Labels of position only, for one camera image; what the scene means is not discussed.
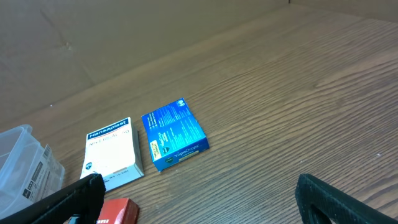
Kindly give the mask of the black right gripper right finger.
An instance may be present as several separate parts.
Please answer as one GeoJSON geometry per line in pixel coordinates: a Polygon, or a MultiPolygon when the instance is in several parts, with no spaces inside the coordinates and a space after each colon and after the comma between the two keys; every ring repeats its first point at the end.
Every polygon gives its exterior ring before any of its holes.
{"type": "Polygon", "coordinates": [[[295,199],[304,224],[397,224],[397,220],[311,174],[299,176],[295,199]]]}

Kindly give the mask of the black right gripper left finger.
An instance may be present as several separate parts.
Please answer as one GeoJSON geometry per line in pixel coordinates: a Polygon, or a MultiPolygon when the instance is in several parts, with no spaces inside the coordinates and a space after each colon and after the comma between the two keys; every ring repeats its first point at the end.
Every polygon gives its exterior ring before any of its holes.
{"type": "Polygon", "coordinates": [[[1,224],[75,223],[95,224],[104,203],[102,175],[90,174],[48,197],[1,219],[1,224]]]}

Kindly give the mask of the red medicine box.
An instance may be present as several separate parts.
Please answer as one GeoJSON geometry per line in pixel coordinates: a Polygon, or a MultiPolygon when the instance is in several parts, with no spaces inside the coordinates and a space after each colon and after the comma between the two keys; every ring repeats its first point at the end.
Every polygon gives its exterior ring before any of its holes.
{"type": "Polygon", "coordinates": [[[136,224],[139,210],[129,198],[105,200],[96,224],[136,224]]]}

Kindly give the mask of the white Hansaplast box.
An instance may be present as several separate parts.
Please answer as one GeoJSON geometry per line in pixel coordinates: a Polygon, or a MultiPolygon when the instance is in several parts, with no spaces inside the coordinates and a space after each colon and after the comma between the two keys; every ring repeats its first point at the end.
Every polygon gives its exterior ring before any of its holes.
{"type": "Polygon", "coordinates": [[[109,192],[144,176],[139,135],[130,117],[86,135],[81,178],[103,177],[109,192]]]}

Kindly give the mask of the clear plastic container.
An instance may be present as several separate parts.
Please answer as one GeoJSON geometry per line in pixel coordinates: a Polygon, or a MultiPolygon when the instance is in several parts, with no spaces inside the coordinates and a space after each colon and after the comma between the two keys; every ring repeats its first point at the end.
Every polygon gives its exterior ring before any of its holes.
{"type": "Polygon", "coordinates": [[[65,168],[23,124],[1,133],[1,218],[59,191],[65,168]]]}

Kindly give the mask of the blue VapoDrops box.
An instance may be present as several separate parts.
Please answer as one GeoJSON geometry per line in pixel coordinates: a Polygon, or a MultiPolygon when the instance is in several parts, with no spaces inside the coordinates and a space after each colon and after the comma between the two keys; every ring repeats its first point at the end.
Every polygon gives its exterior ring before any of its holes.
{"type": "Polygon", "coordinates": [[[141,116],[150,155],[161,172],[210,148],[184,98],[141,116]]]}

